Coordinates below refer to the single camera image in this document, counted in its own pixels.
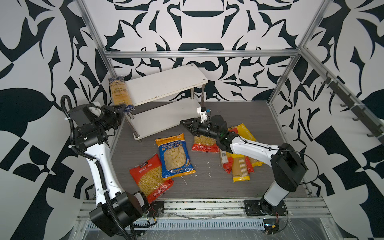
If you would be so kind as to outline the blue gold spaghetti pack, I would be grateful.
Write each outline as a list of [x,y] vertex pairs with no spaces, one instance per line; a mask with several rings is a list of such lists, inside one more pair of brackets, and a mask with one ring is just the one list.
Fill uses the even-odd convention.
[[108,79],[111,97],[114,105],[125,105],[124,112],[130,113],[135,109],[131,100],[128,86],[123,77],[111,77]]

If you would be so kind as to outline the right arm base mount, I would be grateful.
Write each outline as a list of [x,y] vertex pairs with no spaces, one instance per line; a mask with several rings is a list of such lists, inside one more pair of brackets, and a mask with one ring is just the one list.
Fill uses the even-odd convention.
[[261,200],[244,200],[245,212],[249,217],[255,216],[286,216],[287,207],[284,201],[272,206],[264,198]]

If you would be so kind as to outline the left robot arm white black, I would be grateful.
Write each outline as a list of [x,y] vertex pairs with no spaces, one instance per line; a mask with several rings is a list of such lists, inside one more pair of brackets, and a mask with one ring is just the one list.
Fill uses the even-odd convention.
[[96,208],[90,219],[105,234],[120,234],[126,240],[135,239],[126,227],[143,215],[138,198],[123,191],[111,160],[107,131],[117,129],[122,122],[125,105],[80,105],[70,110],[62,104],[70,123],[69,148],[87,159],[96,189]]

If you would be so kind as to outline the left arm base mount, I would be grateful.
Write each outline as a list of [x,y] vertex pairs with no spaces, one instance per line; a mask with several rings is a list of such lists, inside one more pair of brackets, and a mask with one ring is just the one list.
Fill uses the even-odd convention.
[[164,213],[164,201],[154,201],[149,205],[145,205],[143,209],[144,217],[156,218]]

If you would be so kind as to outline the red spaghetti pack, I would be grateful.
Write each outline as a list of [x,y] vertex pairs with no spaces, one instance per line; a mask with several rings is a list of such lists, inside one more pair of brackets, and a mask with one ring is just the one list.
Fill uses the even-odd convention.
[[221,165],[224,171],[228,174],[232,172],[233,158],[228,156],[228,153],[220,150]]
[[254,166],[256,166],[257,161],[253,158],[249,158],[245,156],[245,162],[246,162],[248,174],[254,173]]

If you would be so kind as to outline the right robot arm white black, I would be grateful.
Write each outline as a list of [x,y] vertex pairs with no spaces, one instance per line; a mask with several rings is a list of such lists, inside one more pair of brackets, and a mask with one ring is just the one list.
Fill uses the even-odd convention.
[[278,206],[289,193],[295,192],[308,170],[291,145],[267,145],[247,140],[229,131],[226,121],[220,115],[211,117],[206,123],[198,118],[191,118],[181,120],[180,124],[193,136],[215,140],[222,151],[244,155],[270,166],[274,181],[262,197],[262,203],[268,207]]

